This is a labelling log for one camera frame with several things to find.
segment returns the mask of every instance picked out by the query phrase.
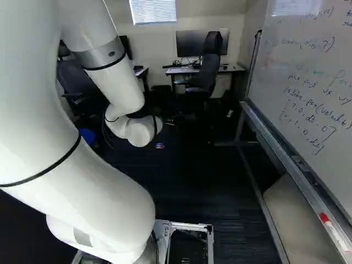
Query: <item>chair backrest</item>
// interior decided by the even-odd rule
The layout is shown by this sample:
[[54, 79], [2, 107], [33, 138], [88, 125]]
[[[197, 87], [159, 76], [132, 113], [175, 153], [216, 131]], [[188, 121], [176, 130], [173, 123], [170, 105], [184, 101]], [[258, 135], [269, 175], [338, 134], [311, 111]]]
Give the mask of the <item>chair backrest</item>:
[[219, 31], [210, 31], [204, 41], [203, 64], [199, 73], [194, 76], [190, 85], [208, 91], [209, 96], [214, 91], [216, 76], [220, 67], [220, 53], [223, 39]]
[[57, 64], [57, 79], [66, 93], [98, 92], [96, 84], [75, 60], [61, 60]]

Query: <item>white robotic arm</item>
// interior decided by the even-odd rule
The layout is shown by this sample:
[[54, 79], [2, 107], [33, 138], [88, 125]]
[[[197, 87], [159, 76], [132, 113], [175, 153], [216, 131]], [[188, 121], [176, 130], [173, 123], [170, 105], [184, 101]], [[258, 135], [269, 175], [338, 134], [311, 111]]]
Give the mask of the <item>white robotic arm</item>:
[[[106, 123], [136, 146], [154, 137], [151, 116], [130, 120], [126, 114], [144, 105], [144, 96], [103, 0], [58, 0], [62, 39], [110, 101]], [[162, 122], [156, 118], [157, 132]]]
[[135, 146], [154, 136], [151, 117], [125, 116], [144, 98], [105, 3], [1, 4], [0, 188], [46, 214], [60, 240], [113, 263], [135, 262], [155, 221], [151, 196], [87, 146], [55, 91], [61, 37], [111, 102], [110, 129]]

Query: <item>computer monitor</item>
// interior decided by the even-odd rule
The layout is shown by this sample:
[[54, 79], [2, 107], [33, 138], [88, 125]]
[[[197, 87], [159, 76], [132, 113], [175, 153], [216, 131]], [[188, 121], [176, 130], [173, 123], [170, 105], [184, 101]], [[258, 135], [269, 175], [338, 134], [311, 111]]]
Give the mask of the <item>computer monitor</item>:
[[130, 58], [130, 60], [132, 60], [133, 59], [132, 50], [131, 50], [130, 41], [129, 41], [128, 37], [125, 35], [120, 36], [120, 40], [121, 40], [122, 45], [125, 48], [127, 56]]
[[229, 29], [219, 30], [184, 30], [176, 31], [178, 57], [196, 57], [202, 55], [203, 44], [209, 31], [220, 31], [223, 38], [221, 55], [227, 55], [229, 45]]

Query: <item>whiteboard marker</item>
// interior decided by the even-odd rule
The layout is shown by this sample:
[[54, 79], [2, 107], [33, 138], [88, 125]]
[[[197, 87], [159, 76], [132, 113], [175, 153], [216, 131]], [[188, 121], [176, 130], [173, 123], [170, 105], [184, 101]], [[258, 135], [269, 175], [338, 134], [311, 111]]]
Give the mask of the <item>whiteboard marker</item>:
[[332, 222], [330, 221], [329, 217], [325, 213], [320, 214], [320, 218], [325, 224], [326, 227], [328, 227], [331, 231], [331, 233], [334, 235], [334, 237], [337, 240], [337, 243], [341, 246], [342, 250], [345, 253], [350, 252], [349, 248], [346, 246], [345, 242], [342, 240], [342, 237], [339, 235], [339, 233], [336, 231], [335, 227], [333, 226]]

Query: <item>window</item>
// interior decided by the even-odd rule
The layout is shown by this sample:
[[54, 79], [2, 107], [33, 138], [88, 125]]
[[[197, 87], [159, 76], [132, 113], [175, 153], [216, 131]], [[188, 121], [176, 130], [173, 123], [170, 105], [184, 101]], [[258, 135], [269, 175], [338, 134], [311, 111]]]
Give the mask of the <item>window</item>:
[[273, 16], [318, 14], [322, 0], [276, 0]]
[[176, 22], [176, 0], [130, 0], [134, 25]]

